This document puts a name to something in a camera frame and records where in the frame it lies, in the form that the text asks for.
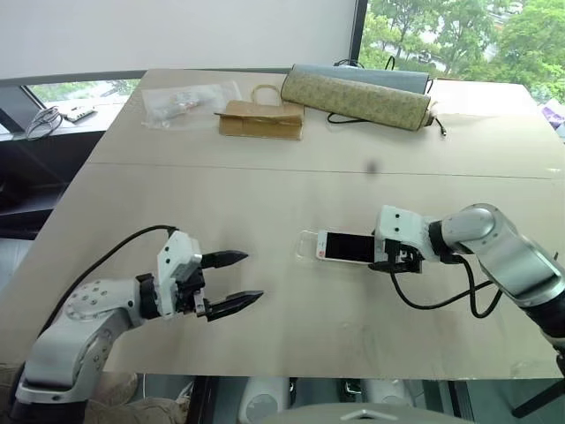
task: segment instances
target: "floor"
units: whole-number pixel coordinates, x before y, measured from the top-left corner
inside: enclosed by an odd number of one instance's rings
[[[0,238],[0,296],[2,289],[10,282],[11,276],[26,256],[32,241]],[[146,396],[176,398],[180,390],[191,380],[182,375],[147,375]],[[222,405],[215,413],[214,424],[232,424],[235,422],[239,407],[239,394],[243,392],[246,378],[221,379],[221,389],[217,405]],[[467,382],[475,421],[480,424],[553,424],[565,422],[565,396],[521,420],[510,413],[512,406],[517,406],[528,398],[550,386],[552,380],[499,380]],[[335,388],[327,379],[301,379],[298,392],[302,395],[298,404],[335,402]],[[134,399],[142,398],[142,384]],[[414,390],[417,406],[422,407],[425,400],[419,390]]]

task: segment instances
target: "white robotic arm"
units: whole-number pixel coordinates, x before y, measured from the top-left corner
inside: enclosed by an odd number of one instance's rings
[[[113,343],[146,320],[194,312],[212,321],[251,305],[262,291],[243,291],[216,303],[204,298],[202,270],[246,256],[238,251],[202,254],[198,240],[174,231],[159,252],[156,281],[145,274],[77,287],[32,347],[11,422],[82,422]]]
[[[520,234],[499,209],[480,203],[442,220],[383,207],[375,227],[372,269],[421,272],[421,262],[475,254],[488,278],[525,311],[558,351],[565,374],[565,269]]]

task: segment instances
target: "clear plastic packaging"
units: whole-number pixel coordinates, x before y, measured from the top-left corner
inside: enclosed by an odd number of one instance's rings
[[[142,90],[147,116],[144,125],[163,130],[186,130],[217,125],[216,112],[230,100],[241,100],[235,81],[202,86]]]

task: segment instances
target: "brown paper bag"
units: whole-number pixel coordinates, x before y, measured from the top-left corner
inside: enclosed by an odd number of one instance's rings
[[[220,134],[300,140],[304,106],[283,101],[278,106],[258,104],[255,94],[260,88],[272,88],[280,98],[277,87],[259,85],[252,91],[252,102],[228,102],[225,112],[216,113],[220,116]]]

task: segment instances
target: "wooden table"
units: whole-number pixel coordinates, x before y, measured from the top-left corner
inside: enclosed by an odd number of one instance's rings
[[[193,72],[185,74],[186,85]],[[149,81],[154,82],[152,75],[148,74]],[[204,82],[205,75],[198,75],[194,84]],[[215,73],[210,75],[210,80],[216,78]],[[249,87],[250,78],[242,77]],[[276,78],[280,77],[257,75],[256,81]],[[147,87],[147,79],[142,84]],[[243,91],[244,82],[239,85]],[[349,134],[341,140],[349,147],[346,154],[337,136],[321,123],[324,116],[312,110],[307,111],[300,142],[223,140],[212,130],[202,132],[205,139],[195,132],[150,131],[139,123],[138,101],[135,94],[124,107],[67,189],[12,284],[3,290],[0,361],[26,357],[58,296],[90,263],[137,229],[170,223],[197,238],[204,252],[235,248],[250,254],[235,266],[205,271],[210,299],[241,290],[263,290],[265,295],[217,322],[195,316],[153,320],[118,340],[107,369],[437,379],[558,375],[551,345],[508,299],[485,320],[472,318],[465,300],[437,311],[412,310],[397,297],[388,276],[366,267],[315,260],[308,233],[368,233],[385,204],[442,217],[485,201],[497,205],[546,250],[564,252],[562,146],[546,131],[541,116],[532,111],[491,118],[514,120],[523,132],[524,122],[539,129],[536,140],[514,140],[524,150],[515,148],[503,159],[471,148],[476,125],[490,125],[485,124],[488,119],[467,125],[459,132],[466,133],[465,138],[454,138],[472,159],[464,158],[451,136],[436,140],[435,129],[411,133],[369,124],[340,130]],[[130,123],[131,135],[124,123]],[[518,135],[507,128],[497,131],[497,140],[507,146],[512,144],[508,133]],[[395,132],[400,144],[388,138]],[[148,134],[154,134],[154,144]],[[500,153],[494,135],[491,149]],[[446,175],[423,163],[424,157],[435,157],[434,151],[443,152],[440,142],[451,152],[449,161],[438,157],[438,168]],[[412,151],[409,145],[419,152],[414,153],[419,161],[403,160],[402,155]],[[125,154],[126,146],[135,159]],[[362,162],[368,159],[359,150],[386,150],[382,169],[388,172],[363,172]],[[463,168],[458,172],[456,157]],[[480,157],[483,161],[476,163]],[[406,163],[417,169],[410,170]],[[158,234],[135,241],[92,278],[155,271],[163,241]],[[472,265],[481,280],[477,263]],[[421,303],[466,288],[464,272],[455,266],[425,263],[424,274],[400,279],[408,296]],[[493,288],[483,290],[481,307],[492,296]]]

